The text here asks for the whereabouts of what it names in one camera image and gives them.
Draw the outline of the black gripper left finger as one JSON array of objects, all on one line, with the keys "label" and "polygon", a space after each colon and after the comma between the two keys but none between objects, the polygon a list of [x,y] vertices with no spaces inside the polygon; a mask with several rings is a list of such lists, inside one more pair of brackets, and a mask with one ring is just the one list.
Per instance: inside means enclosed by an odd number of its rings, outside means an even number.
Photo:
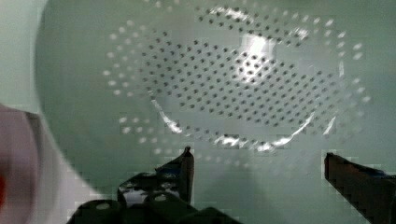
[{"label": "black gripper left finger", "polygon": [[191,201],[194,177],[194,157],[190,147],[154,169],[153,172],[143,172],[121,183],[117,191],[117,199],[122,205],[134,205],[145,201],[150,193],[169,192],[182,201]]}]

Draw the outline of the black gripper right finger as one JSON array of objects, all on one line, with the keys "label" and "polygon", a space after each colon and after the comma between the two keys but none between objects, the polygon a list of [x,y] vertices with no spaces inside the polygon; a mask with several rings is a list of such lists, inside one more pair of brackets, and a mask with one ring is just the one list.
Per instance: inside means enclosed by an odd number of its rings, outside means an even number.
[{"label": "black gripper right finger", "polygon": [[394,175],[327,153],[325,179],[371,224],[396,223]]}]

